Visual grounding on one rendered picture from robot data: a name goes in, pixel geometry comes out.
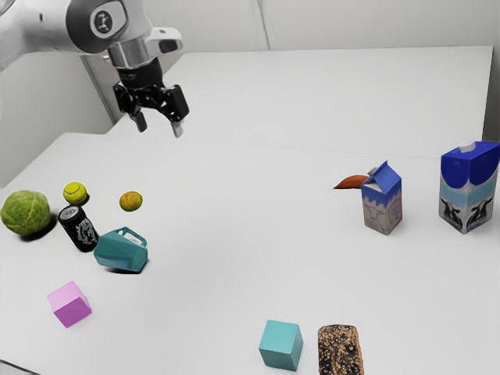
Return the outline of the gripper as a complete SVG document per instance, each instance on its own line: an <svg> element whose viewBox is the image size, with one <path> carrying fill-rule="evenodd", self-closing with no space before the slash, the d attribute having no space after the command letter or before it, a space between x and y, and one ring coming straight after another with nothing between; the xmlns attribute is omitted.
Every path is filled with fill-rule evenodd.
<svg viewBox="0 0 500 375"><path fill-rule="evenodd" d="M136 124L139 132L147 129L142 107L156 109L170 122L174 136L183 134L182 123L189 114L180 85L164 87L163 71L158 59L134 69L118 69L120 82L113 86L119 110Z"/></svg>

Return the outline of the teal faceted mug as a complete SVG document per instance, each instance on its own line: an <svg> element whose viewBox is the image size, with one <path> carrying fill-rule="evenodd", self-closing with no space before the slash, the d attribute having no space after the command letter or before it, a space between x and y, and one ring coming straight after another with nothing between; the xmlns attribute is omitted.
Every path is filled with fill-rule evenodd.
<svg viewBox="0 0 500 375"><path fill-rule="evenodd" d="M129 227L103 234L93 251L101 266L140 273L148 261L147 241Z"/></svg>

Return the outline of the orange fruit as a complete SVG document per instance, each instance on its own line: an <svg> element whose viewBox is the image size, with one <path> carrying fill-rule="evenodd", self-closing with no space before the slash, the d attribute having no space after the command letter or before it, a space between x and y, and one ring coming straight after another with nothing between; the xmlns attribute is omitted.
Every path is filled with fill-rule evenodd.
<svg viewBox="0 0 500 375"><path fill-rule="evenodd" d="M133 212L139 209L142 203L142 195L136 191L127 191L119 199L119 206L125 212Z"/></svg>

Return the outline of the yellow tennis ball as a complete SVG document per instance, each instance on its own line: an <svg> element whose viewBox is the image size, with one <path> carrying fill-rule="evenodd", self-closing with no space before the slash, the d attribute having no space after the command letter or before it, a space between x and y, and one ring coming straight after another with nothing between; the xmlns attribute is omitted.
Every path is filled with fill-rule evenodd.
<svg viewBox="0 0 500 375"><path fill-rule="evenodd" d="M62 195L64 199L72 205L80 205L88 198L87 188L77 181L68 183L63 188Z"/></svg>

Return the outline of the black drink can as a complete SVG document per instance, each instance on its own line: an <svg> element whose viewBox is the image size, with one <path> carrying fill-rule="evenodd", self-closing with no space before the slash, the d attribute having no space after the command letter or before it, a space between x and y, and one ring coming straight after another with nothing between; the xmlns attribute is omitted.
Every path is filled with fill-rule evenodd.
<svg viewBox="0 0 500 375"><path fill-rule="evenodd" d="M99 235L86 212L78 205L68 205L58 215L58 221L73 244L82 252L91 252L98 244Z"/></svg>

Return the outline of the green cabbage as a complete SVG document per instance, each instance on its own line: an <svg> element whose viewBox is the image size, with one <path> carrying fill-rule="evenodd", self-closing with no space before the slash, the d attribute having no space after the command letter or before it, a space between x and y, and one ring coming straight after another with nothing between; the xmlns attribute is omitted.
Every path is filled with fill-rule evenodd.
<svg viewBox="0 0 500 375"><path fill-rule="evenodd" d="M47 227L50 206L38 191L16 191L7 197L0 209L0 219L13 233L28 236Z"/></svg>

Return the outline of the orange sweet potato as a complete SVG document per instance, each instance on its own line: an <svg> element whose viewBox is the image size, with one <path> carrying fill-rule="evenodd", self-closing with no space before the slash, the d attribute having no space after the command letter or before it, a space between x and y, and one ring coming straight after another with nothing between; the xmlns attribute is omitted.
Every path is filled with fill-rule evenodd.
<svg viewBox="0 0 500 375"><path fill-rule="evenodd" d="M367 175L351 175L336 184L334 189L360 189L368 178Z"/></svg>

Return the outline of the pink block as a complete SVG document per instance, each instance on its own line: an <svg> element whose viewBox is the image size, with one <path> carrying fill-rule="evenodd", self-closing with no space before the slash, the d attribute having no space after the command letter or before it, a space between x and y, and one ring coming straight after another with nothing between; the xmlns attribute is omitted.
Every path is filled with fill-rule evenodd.
<svg viewBox="0 0 500 375"><path fill-rule="evenodd" d="M66 328L92 313L87 298L74 281L50 292L47 297L53 314Z"/></svg>

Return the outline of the small blue milk carton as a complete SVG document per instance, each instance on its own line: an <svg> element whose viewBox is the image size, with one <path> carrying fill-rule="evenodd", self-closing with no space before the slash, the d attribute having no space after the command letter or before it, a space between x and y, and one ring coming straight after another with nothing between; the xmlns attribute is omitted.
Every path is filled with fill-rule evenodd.
<svg viewBox="0 0 500 375"><path fill-rule="evenodd" d="M367 227L389 235L402 221L402 179L384 161L361 185L362 210Z"/></svg>

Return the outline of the teal block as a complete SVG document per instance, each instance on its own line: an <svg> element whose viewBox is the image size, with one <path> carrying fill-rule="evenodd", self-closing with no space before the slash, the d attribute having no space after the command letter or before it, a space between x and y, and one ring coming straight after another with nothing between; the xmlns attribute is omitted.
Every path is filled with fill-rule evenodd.
<svg viewBox="0 0 500 375"><path fill-rule="evenodd" d="M296 371L302 354L303 338L296 323L268 320L259 343L264 364L281 370Z"/></svg>

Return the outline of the brown speckled bread loaf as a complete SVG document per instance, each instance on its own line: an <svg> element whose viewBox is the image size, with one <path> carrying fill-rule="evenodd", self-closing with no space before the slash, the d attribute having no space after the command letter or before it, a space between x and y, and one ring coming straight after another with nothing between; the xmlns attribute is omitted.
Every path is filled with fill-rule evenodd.
<svg viewBox="0 0 500 375"><path fill-rule="evenodd" d="M319 375L365 375L355 326L327 325L317 333Z"/></svg>

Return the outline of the large blue milk carton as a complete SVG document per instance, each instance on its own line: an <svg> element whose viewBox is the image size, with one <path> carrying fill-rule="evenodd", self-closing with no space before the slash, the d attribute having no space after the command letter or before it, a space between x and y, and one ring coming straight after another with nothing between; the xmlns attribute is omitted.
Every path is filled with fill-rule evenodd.
<svg viewBox="0 0 500 375"><path fill-rule="evenodd" d="M491 220L500 143L468 141L441 156L439 216L466 234Z"/></svg>

